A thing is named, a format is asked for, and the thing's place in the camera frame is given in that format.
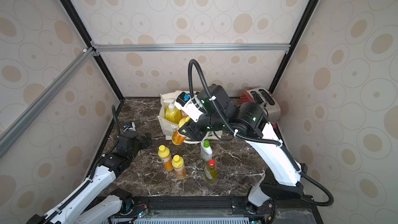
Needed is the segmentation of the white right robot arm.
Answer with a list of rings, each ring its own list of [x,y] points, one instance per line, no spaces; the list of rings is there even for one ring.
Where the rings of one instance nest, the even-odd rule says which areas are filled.
[[[179,128],[183,135],[201,141],[208,132],[223,130],[251,145],[265,161],[268,171],[247,197],[252,205],[259,207],[269,199],[305,199],[300,182],[305,176],[303,167],[289,154],[259,105],[246,102],[236,106],[231,100],[194,104],[189,100],[184,105],[176,103],[176,107],[191,118]]]

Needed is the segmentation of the orange bottle yellow cap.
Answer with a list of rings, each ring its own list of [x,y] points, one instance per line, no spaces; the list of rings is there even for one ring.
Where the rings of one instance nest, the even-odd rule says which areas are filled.
[[[174,132],[174,134],[172,136],[172,142],[173,142],[174,145],[180,145],[186,139],[185,131],[183,131],[181,128],[189,120],[190,120],[190,117],[185,117],[185,118],[182,118],[180,120],[180,122],[178,124],[178,127],[177,127],[176,131]]]
[[[183,110],[181,110],[180,112],[181,112],[181,118],[186,118],[188,116]]]
[[[169,148],[164,145],[159,146],[158,148],[158,156],[162,160],[162,163],[167,171],[172,171],[172,158]]]
[[[173,157],[172,166],[173,166],[173,169],[174,169],[178,179],[186,178],[187,173],[186,173],[186,169],[184,166],[184,160],[181,156],[175,155]]]

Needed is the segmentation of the cream starry night tote bag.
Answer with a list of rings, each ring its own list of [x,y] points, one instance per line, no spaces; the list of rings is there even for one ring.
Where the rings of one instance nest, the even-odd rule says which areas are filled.
[[[181,118],[187,117],[175,106],[175,100],[182,92],[189,93],[188,91],[176,90],[175,92],[160,95],[161,109],[158,120],[165,139],[169,141],[172,140]]]

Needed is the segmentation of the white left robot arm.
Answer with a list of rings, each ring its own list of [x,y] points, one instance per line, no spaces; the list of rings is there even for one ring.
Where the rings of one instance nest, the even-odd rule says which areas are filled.
[[[28,224],[93,224],[119,213],[127,215],[133,210],[132,194],[116,189],[102,202],[88,209],[90,203],[126,170],[139,151],[152,146],[150,133],[144,135],[126,130],[118,136],[113,149],[101,155],[88,177],[60,204],[42,216],[35,214]]]

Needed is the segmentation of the yellow pump dish soap bottle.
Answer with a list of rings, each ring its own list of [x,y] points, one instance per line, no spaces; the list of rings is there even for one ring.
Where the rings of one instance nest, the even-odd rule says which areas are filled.
[[[165,103],[165,115],[164,118],[172,123],[179,124],[181,120],[181,112],[175,106],[175,100],[173,99],[166,99],[164,100]]]

